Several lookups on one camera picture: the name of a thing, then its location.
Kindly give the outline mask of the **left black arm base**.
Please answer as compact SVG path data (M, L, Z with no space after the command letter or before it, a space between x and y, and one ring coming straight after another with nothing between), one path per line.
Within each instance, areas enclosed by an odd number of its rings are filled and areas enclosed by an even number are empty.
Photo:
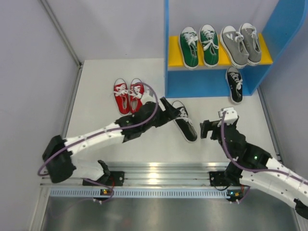
M106 186L123 186L124 179L124 171L111 171L110 173L104 174L95 182Z

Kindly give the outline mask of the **grey sneaker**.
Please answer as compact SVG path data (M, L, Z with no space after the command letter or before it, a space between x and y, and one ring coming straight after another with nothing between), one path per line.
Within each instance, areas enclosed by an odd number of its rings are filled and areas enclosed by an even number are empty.
M220 43L234 67L242 69L247 65L249 54L244 45L244 36L233 26L222 29Z
M257 29L250 23L244 23L240 27L240 33L244 37L244 45L248 51L248 64L256 66L261 61L262 51L259 42Z

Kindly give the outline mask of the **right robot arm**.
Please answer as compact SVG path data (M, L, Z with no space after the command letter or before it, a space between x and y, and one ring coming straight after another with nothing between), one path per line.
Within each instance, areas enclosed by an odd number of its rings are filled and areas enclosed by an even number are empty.
M308 181L294 173L264 149L248 143L236 124L220 126L220 121L200 123L201 138L211 132L229 159L223 173L227 189L235 191L241 185L256 188L294 208L303 218L308 217Z

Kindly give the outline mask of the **black sneaker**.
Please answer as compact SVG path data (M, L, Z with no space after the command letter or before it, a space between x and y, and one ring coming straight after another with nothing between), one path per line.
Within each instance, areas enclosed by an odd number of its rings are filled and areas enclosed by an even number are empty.
M227 69L225 78L230 89L231 101L241 103L243 100L243 78L240 71L231 66Z
M174 120L174 122L180 129L185 140L188 142L197 141L198 135L185 105L181 101L174 101L172 106L180 111L180 115Z

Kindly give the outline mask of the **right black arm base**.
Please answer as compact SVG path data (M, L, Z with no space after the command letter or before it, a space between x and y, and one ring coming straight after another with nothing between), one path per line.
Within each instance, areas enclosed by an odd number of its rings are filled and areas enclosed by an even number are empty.
M230 186L240 186L239 182L226 179L224 171L210 171L209 179L210 179L210 186L212 187L225 188Z

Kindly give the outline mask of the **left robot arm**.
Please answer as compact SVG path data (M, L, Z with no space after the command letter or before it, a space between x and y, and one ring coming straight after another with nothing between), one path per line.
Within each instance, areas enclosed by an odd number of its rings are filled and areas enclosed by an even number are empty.
M107 164L103 160L88 160L87 155L136 139L150 128L163 126L179 116L180 110L162 97L158 102L143 101L137 112L94 132L71 138L52 137L42 155L51 182L64 182L70 177L89 179L96 190L106 190L110 176Z

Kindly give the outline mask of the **green sneaker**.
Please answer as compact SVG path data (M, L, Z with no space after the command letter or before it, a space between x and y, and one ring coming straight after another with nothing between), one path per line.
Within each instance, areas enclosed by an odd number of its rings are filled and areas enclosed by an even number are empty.
M198 66L198 36L191 26L185 27L179 35L179 46L183 58L183 64L188 69Z
M218 34L212 25L203 25L199 31L199 42L203 50L203 63L207 67L214 67L219 61Z

